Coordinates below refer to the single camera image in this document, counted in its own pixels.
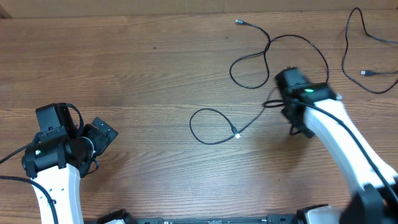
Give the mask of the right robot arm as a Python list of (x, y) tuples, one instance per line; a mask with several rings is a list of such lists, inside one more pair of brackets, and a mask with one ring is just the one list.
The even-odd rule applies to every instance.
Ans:
[(282, 114), (298, 133), (321, 140), (351, 195), (344, 209), (302, 208), (293, 223), (397, 223), (397, 172), (358, 131), (338, 94), (327, 83), (312, 83), (297, 67), (281, 71), (275, 81)]

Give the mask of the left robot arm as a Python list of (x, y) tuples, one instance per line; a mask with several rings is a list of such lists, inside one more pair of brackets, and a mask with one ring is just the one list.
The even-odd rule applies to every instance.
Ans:
[(37, 108), (38, 138), (25, 149), (22, 166), (32, 181), (42, 223), (83, 223), (80, 180), (118, 132), (99, 117), (75, 125), (70, 103)]

